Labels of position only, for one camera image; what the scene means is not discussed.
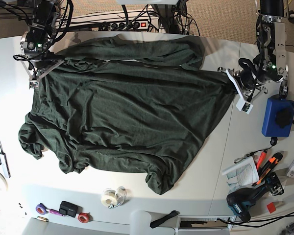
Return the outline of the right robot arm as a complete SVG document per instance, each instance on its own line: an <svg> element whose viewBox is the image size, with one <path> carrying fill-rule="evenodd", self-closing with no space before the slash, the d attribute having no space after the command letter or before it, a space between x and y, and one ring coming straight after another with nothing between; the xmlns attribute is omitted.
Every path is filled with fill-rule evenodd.
<svg viewBox="0 0 294 235"><path fill-rule="evenodd" d="M29 29L21 38L22 53L14 55L29 75L29 88L39 89L42 78L65 62L64 56L49 49L69 31L74 4L67 1L64 13L60 13L57 0L42 0L35 6Z"/></svg>

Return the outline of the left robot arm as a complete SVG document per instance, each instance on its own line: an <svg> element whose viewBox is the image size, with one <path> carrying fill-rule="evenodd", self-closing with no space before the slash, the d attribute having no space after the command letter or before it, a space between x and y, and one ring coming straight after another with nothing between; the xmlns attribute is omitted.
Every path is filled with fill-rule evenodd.
<svg viewBox="0 0 294 235"><path fill-rule="evenodd" d="M256 5L256 45L258 55L253 59L240 58L240 70L219 67L234 84L239 100L236 107L249 114L253 100L267 93L265 85L279 83L279 97L288 95L288 75L286 53L286 30L282 19L286 17L286 0L257 0Z"/></svg>

